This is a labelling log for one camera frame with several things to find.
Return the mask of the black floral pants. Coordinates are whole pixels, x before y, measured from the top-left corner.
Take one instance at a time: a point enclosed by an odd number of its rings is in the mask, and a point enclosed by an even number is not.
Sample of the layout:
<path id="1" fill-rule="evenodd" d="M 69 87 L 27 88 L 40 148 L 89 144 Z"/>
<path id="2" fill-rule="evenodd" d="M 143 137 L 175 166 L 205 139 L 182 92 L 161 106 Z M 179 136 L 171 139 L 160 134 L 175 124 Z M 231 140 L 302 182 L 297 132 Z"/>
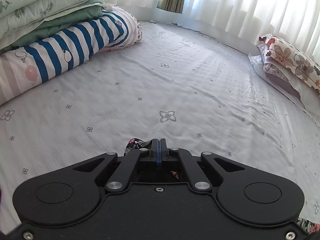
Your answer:
<path id="1" fill-rule="evenodd" d="M 145 144 L 145 142 L 138 139 L 138 138 L 130 139 L 126 148 L 125 148 L 124 156 L 126 156 L 131 150 L 143 148 L 144 144 Z"/>

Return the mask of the grey patterned bed sheet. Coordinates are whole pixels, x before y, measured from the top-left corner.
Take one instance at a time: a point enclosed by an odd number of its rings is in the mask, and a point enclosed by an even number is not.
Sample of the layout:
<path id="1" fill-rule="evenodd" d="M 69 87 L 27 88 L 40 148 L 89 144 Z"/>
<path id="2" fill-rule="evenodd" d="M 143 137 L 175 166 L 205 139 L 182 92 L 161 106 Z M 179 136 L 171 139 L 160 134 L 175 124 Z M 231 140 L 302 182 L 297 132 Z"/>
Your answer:
<path id="1" fill-rule="evenodd" d="M 94 55 L 1 107 L 1 231 L 19 224 L 12 194 L 29 178 L 165 138 L 277 174 L 319 222 L 319 125 L 255 72 L 247 55 L 166 24 L 134 46 Z"/>

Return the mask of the white lower pillow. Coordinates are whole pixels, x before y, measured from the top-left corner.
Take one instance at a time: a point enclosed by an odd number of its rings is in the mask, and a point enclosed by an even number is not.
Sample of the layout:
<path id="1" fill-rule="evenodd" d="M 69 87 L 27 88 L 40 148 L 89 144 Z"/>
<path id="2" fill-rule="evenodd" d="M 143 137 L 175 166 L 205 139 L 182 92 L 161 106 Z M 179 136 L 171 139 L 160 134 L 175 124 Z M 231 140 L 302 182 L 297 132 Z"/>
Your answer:
<path id="1" fill-rule="evenodd" d="M 316 125 L 319 125 L 319 96 L 316 92 L 286 70 L 282 71 L 273 64 L 264 63 L 262 56 L 250 54 L 248 58 L 260 78 L 297 104 Z"/>

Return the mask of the blue white striped blanket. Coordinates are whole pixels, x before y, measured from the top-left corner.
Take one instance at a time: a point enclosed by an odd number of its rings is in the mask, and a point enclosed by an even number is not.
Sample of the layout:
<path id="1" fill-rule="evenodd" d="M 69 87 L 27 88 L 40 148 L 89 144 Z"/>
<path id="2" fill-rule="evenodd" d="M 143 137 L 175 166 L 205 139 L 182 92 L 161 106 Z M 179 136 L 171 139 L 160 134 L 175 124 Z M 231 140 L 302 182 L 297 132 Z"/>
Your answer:
<path id="1" fill-rule="evenodd" d="M 1 55 L 1 103 L 69 71 L 94 54 L 118 50 L 142 39 L 140 22 L 114 6 L 96 20 L 78 23 L 51 37 Z"/>

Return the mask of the floral pillow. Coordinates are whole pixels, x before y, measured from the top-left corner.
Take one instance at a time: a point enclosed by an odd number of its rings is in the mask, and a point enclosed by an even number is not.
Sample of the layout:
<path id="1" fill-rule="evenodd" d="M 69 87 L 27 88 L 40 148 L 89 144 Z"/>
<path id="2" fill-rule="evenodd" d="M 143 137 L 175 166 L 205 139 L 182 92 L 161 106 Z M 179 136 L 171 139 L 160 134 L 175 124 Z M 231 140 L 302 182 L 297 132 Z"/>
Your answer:
<path id="1" fill-rule="evenodd" d="M 319 92 L 319 64 L 311 57 L 274 34 L 259 36 L 257 46 L 265 64 L 272 64 L 282 72 L 287 70 Z"/>

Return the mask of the light green folded quilt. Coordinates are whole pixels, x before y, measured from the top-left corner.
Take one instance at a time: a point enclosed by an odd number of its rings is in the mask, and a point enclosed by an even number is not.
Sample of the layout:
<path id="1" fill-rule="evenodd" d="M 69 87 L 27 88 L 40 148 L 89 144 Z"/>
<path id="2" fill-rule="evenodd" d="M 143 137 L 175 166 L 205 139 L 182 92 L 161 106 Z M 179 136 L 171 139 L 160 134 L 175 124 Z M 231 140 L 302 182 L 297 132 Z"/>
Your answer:
<path id="1" fill-rule="evenodd" d="M 1 49 L 45 21 L 95 5 L 111 9 L 104 0 L 1 0 Z"/>

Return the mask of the white sheer curtain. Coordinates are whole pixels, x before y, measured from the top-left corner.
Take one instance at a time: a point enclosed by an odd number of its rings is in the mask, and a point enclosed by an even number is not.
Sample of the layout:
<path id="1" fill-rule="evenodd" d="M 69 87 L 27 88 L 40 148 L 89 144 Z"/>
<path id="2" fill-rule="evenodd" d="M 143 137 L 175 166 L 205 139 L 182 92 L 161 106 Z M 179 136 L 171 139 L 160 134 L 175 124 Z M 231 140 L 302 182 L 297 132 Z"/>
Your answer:
<path id="1" fill-rule="evenodd" d="M 276 34 L 319 60 L 319 0 L 184 0 L 181 13 L 159 8 L 160 0 L 105 0 L 139 20 L 174 23 L 251 53 L 258 38 Z"/>

